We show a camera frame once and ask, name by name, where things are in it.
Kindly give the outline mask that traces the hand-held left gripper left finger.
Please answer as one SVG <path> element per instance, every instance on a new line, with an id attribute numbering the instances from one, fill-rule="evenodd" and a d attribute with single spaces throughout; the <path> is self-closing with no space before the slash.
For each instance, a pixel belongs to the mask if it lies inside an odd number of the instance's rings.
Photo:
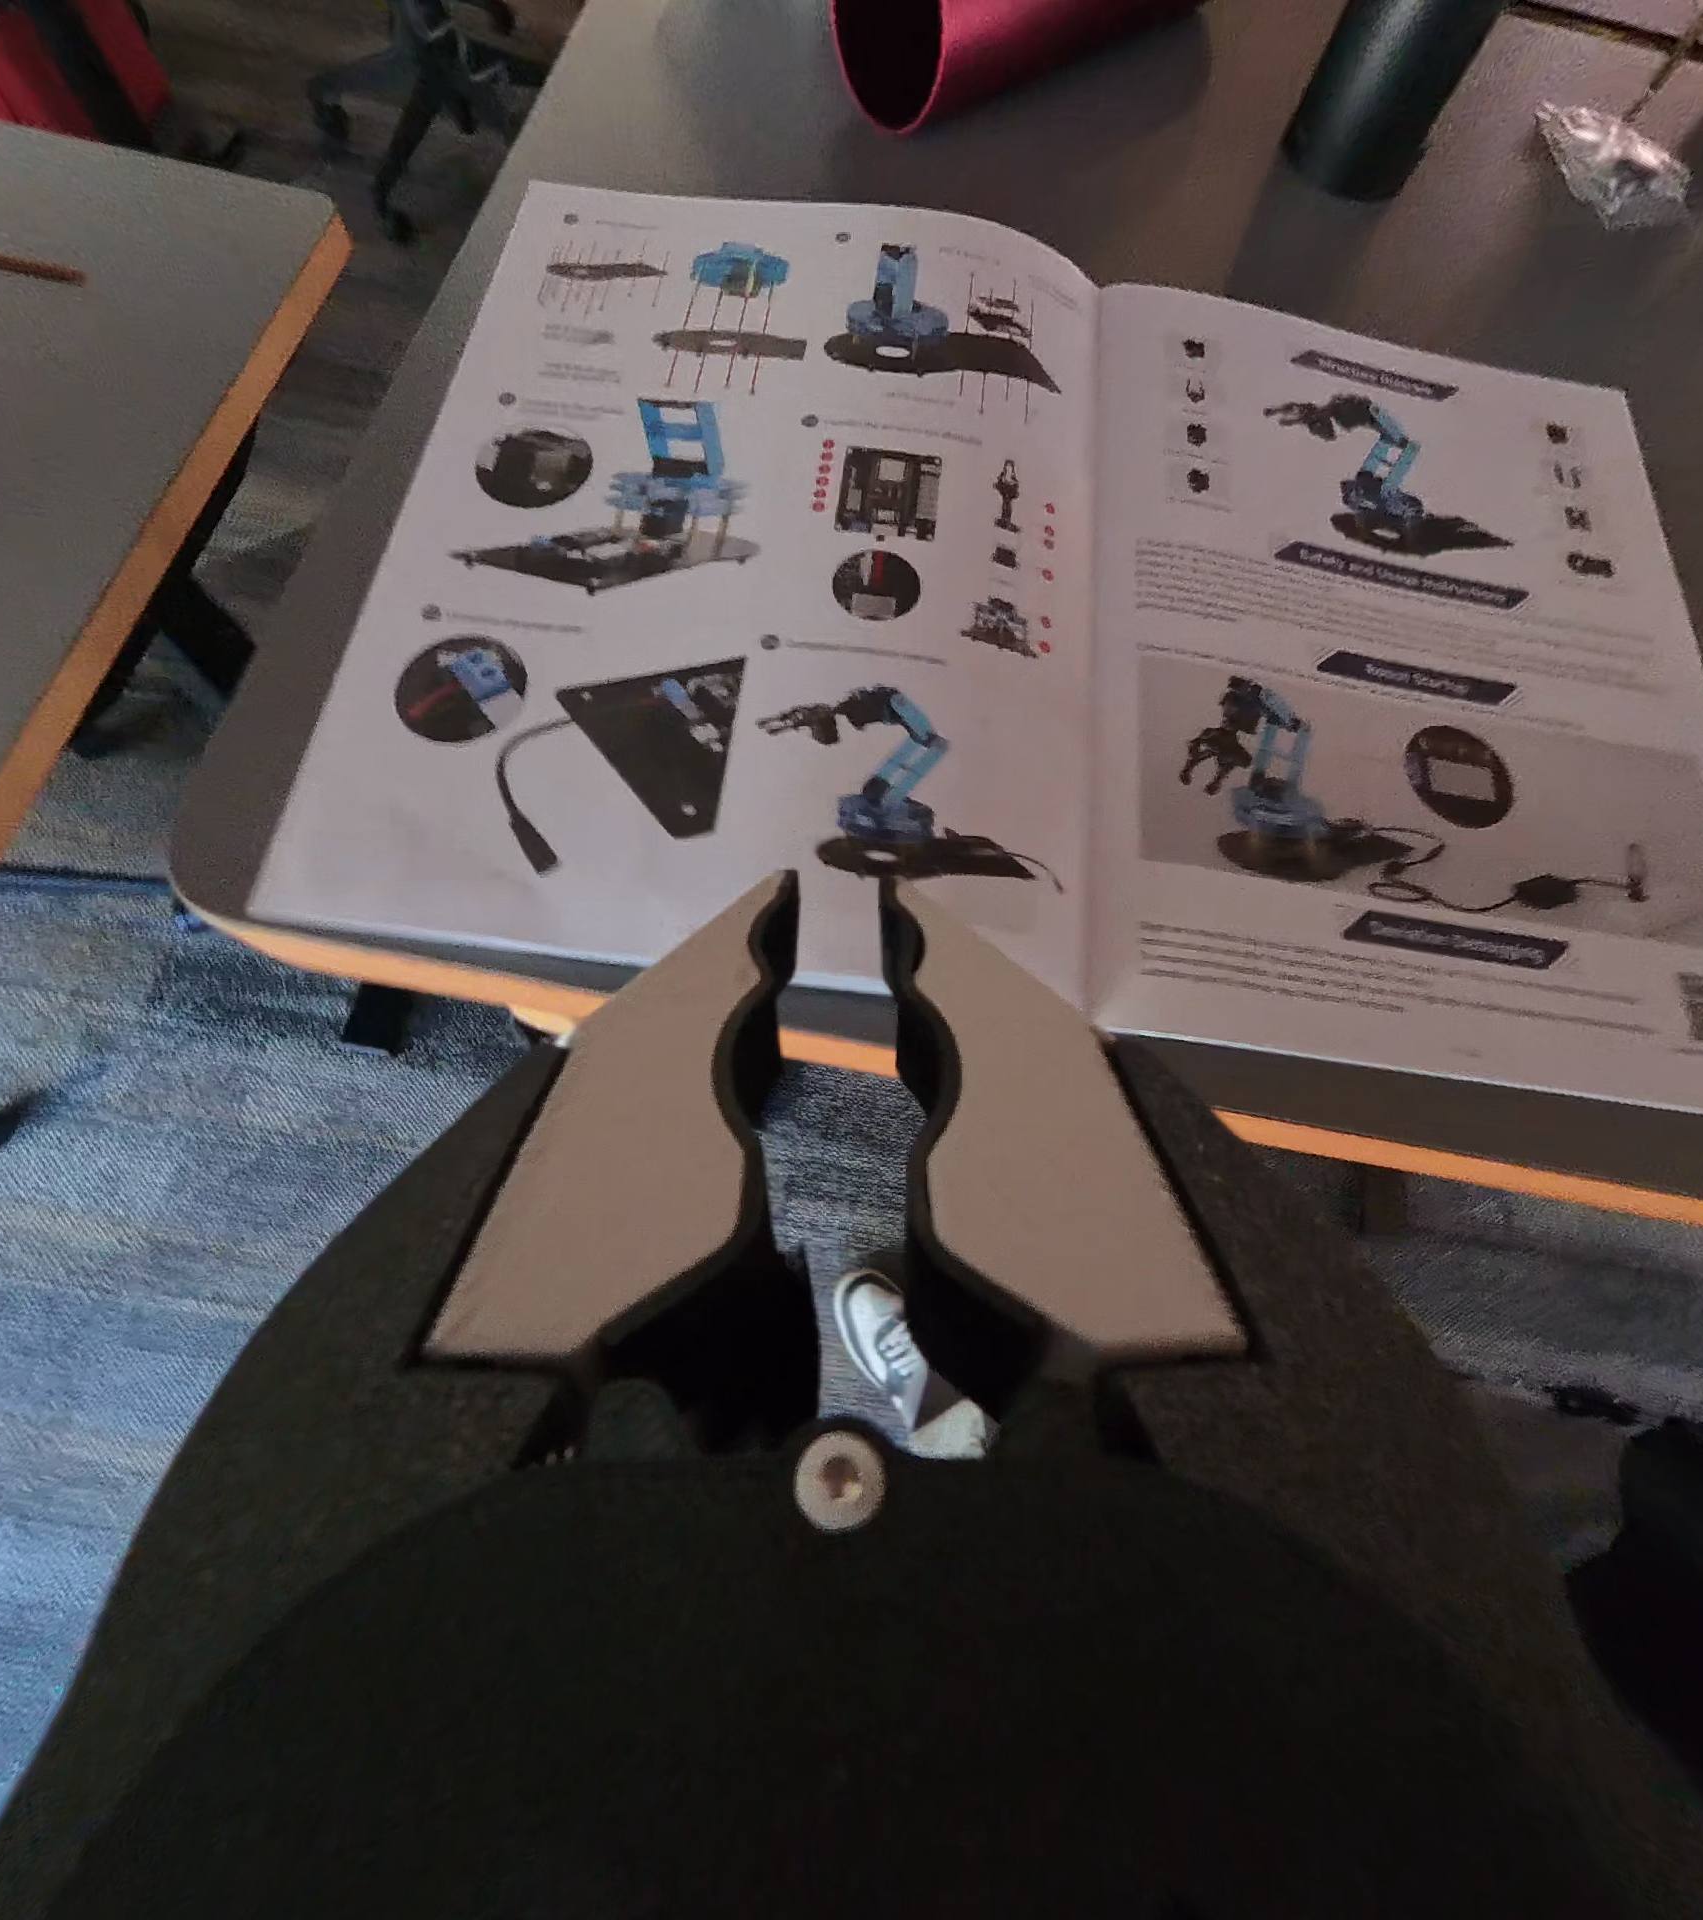
<path id="1" fill-rule="evenodd" d="M 795 1311 L 759 1121 L 799 884 L 753 881 L 575 1029 L 423 1340 L 435 1361 L 665 1365 Z"/>

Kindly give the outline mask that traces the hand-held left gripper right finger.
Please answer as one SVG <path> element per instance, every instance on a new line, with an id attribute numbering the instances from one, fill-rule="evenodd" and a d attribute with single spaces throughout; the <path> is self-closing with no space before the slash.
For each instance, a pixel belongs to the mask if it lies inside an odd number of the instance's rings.
<path id="1" fill-rule="evenodd" d="M 905 1301 L 935 1365 L 1237 1359 L 1247 1331 L 1101 1033 L 923 887 L 879 887 L 919 1109 Z"/>

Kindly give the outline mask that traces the grey desk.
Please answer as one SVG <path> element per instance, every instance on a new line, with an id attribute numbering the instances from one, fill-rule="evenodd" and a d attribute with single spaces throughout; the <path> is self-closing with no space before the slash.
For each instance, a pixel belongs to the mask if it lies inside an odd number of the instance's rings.
<path id="1" fill-rule="evenodd" d="M 1061 74 L 895 137 L 859 117 L 821 4 L 587 4 L 385 387 L 259 657 L 175 814 L 175 889 L 233 940 L 309 972 L 589 1011 L 611 970 L 493 966 L 467 943 L 347 943 L 245 901 L 347 628 L 527 182 L 941 208 L 1017 227 L 1091 275 L 1247 298 L 1417 345 L 1626 387 L 1703 628 L 1703 226 L 1602 237 L 1548 210 L 1520 157 L 1528 102 L 1634 83 L 1644 53 L 1506 16 L 1389 204 L 1343 204 L 1277 159 L 1339 4 L 1211 4 Z"/>

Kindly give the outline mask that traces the person's white shoe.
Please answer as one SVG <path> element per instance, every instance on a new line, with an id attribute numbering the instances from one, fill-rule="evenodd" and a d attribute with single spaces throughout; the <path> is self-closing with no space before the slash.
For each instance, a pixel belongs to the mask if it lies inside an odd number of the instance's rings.
<path id="1" fill-rule="evenodd" d="M 843 1272 L 831 1288 L 839 1345 L 863 1385 L 885 1406 L 887 1427 L 927 1460 L 977 1461 L 997 1427 L 923 1356 L 903 1289 L 875 1265 Z"/>

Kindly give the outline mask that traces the illustrated assembly manual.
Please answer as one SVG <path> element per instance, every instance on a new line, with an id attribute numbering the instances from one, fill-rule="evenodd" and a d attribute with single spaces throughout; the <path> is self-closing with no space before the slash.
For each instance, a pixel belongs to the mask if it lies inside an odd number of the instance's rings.
<path id="1" fill-rule="evenodd" d="M 913 881 L 1109 1033 L 1703 1114 L 1703 665 L 1618 391 L 959 214 L 537 184 L 247 912 L 647 964 Z"/>

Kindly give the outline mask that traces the grey table with orange edge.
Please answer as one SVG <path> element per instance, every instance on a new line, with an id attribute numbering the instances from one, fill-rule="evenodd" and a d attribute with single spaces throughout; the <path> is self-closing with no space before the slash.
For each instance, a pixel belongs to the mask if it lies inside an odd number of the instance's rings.
<path id="1" fill-rule="evenodd" d="M 347 255 L 313 189 L 0 121 L 0 857 Z"/>

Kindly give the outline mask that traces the black office chair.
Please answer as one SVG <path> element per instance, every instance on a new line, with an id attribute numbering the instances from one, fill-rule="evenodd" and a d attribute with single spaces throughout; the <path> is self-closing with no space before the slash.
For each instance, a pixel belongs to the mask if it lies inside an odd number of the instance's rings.
<path id="1" fill-rule="evenodd" d="M 389 2 L 383 47 L 313 74 L 303 85 L 313 130 L 331 149 L 349 144 L 349 102 L 383 100 L 397 121 L 369 197 L 383 235 L 409 246 L 415 226 L 397 204 L 413 155 L 437 123 L 463 136 L 513 139 L 569 42 L 581 4 Z"/>

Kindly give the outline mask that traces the red cylinder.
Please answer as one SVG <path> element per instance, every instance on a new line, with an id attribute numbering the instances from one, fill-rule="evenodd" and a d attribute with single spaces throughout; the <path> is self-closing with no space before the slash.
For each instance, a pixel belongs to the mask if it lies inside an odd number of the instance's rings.
<path id="1" fill-rule="evenodd" d="M 1201 2 L 831 2 L 837 67 L 881 132 L 913 133 L 1081 58 L 1159 28 Z"/>

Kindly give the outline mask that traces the black cylinder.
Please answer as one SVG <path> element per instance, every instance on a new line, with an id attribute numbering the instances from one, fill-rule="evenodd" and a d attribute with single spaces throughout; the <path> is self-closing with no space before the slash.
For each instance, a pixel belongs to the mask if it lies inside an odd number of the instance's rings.
<path id="1" fill-rule="evenodd" d="M 1502 9 L 1502 2 L 1345 4 L 1285 127 L 1289 167 L 1345 202 L 1391 200 Z"/>

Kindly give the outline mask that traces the crumpled clear plastic bag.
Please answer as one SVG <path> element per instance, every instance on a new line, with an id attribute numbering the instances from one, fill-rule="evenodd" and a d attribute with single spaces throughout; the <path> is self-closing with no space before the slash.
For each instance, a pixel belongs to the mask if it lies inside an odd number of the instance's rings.
<path id="1" fill-rule="evenodd" d="M 1604 230 L 1666 227 L 1686 211 L 1688 170 L 1600 108 L 1534 108 L 1534 132 L 1568 196 Z"/>

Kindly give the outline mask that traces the red bag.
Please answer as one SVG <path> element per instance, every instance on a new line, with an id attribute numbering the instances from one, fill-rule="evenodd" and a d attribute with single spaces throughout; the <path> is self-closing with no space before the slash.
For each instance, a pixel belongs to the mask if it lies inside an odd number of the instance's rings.
<path id="1" fill-rule="evenodd" d="M 141 4 L 0 2 L 0 123 L 149 151 L 171 103 Z"/>

